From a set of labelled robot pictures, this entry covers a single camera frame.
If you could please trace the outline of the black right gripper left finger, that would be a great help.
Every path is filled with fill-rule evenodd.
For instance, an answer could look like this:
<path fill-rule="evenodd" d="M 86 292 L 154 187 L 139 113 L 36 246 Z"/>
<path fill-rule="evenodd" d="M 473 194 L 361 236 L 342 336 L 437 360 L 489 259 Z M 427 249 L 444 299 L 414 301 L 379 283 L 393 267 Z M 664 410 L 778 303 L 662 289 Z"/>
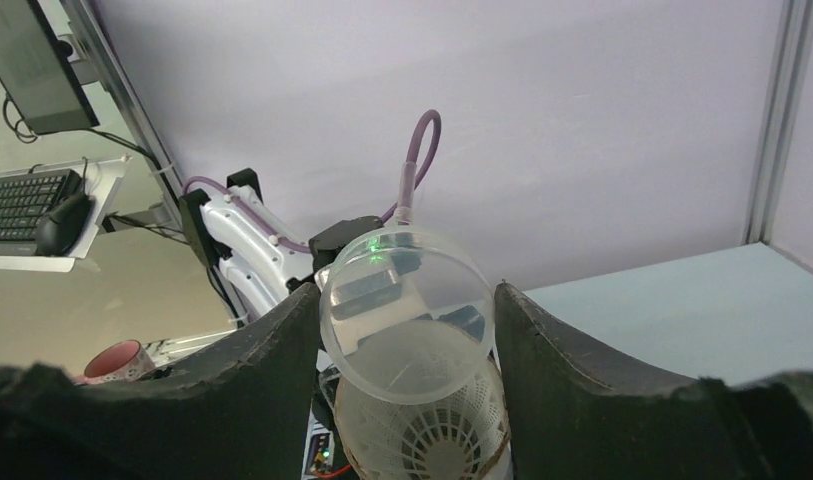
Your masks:
<path fill-rule="evenodd" d="M 143 378 L 79 386 L 0 366 L 0 479 L 297 479 L 319 342 L 304 285 Z"/>

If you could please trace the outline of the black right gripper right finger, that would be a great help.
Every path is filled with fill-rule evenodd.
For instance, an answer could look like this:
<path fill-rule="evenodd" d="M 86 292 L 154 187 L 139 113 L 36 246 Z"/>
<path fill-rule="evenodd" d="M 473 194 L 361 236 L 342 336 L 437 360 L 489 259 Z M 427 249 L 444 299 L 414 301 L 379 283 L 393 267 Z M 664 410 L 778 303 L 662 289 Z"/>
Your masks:
<path fill-rule="evenodd" d="M 813 479 L 813 371 L 730 386 L 625 354 L 511 284 L 495 338 L 518 479 Z"/>

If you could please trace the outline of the clear round tube lid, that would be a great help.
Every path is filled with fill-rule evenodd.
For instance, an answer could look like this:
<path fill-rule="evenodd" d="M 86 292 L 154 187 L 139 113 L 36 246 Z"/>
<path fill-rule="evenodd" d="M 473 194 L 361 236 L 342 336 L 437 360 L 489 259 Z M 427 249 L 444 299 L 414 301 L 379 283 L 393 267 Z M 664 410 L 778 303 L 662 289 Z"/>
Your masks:
<path fill-rule="evenodd" d="M 455 241 L 411 226 L 348 243 L 321 286 L 320 335 L 344 379 L 403 405 L 463 387 L 495 346 L 491 287 Z"/>

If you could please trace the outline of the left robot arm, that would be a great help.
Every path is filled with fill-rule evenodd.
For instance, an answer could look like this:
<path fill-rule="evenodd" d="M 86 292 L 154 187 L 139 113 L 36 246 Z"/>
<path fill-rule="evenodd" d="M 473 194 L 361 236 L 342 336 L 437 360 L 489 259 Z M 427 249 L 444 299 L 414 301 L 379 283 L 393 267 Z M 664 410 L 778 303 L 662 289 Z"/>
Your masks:
<path fill-rule="evenodd" d="M 178 209 L 191 249 L 244 305 L 237 320 L 244 324 L 261 318 L 300 286 L 322 285 L 347 244 L 383 226 L 377 216 L 361 216 L 301 241 L 265 207 L 251 169 L 230 175 L 225 183 L 189 178 Z"/>

